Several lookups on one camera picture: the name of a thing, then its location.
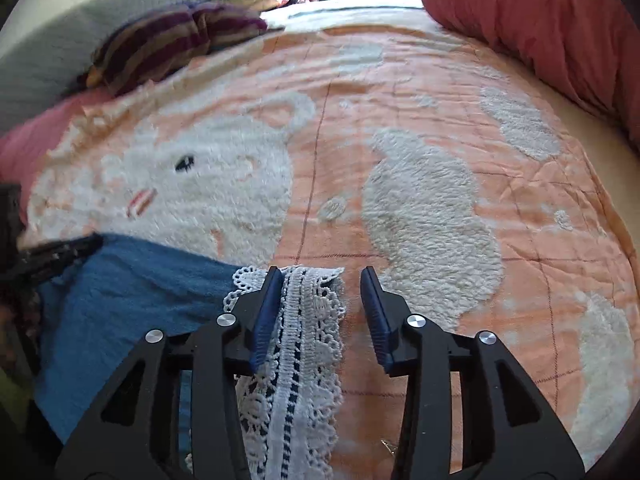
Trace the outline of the blue denim lace-trimmed pants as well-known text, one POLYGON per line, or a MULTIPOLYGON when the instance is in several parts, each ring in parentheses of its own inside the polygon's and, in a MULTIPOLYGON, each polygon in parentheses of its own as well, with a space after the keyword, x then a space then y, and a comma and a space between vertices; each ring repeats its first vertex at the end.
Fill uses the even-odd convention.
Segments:
POLYGON ((40 287, 59 479, 329 479, 342 270, 123 235, 40 287))

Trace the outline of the pink quilted pillow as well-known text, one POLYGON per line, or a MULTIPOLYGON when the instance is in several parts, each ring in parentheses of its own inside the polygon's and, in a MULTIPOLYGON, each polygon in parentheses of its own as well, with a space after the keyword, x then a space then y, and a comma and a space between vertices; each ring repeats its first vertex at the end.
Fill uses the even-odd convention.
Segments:
POLYGON ((24 224, 30 189, 40 173, 43 157, 60 143, 75 116, 110 99, 102 89, 77 93, 2 136, 1 181, 21 185, 20 218, 24 224))

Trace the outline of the grey quilted headboard cover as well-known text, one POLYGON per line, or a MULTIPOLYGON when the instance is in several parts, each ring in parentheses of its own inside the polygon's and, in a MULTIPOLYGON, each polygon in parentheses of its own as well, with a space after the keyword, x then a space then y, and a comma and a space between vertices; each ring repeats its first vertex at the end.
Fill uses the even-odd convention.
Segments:
POLYGON ((88 0, 37 27, 1 55, 1 131, 77 90, 94 50, 119 26, 164 6, 198 1, 88 0))

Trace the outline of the peach bear pattern blanket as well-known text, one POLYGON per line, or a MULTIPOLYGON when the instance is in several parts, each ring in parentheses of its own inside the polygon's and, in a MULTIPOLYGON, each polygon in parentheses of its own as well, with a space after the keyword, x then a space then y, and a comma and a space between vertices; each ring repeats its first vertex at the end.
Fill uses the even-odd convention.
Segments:
POLYGON ((639 396, 639 274, 586 153, 491 51, 346 26, 257 39, 75 117, 28 194, 28 246, 118 233, 283 266, 241 386, 254 478, 360 478, 399 424, 364 266, 443 330, 497 333, 591 467, 639 396))

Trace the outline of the purple striped pillow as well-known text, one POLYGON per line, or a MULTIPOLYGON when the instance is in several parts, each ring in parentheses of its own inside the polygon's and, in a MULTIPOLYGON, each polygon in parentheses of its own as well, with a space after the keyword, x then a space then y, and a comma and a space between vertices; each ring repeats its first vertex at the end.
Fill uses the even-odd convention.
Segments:
POLYGON ((268 32, 260 15, 214 0, 182 2, 140 16, 115 30, 93 52, 85 85, 122 96, 148 81, 160 81, 192 58, 268 32))

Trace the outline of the red bolster cushion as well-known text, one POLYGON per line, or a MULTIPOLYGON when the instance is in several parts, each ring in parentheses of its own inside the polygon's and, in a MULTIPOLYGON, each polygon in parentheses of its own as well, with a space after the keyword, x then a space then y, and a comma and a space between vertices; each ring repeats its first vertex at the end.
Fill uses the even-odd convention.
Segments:
POLYGON ((639 29, 620 0, 422 0, 442 26, 513 56, 639 142, 639 29))

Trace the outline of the white bed sheet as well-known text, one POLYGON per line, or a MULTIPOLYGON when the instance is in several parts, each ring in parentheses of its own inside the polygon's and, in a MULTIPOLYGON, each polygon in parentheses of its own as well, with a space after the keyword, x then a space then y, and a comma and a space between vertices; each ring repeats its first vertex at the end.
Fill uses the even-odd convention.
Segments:
POLYGON ((293 4, 260 16, 271 28, 286 32, 350 25, 388 25, 429 30, 435 21, 420 0, 326 0, 293 4))

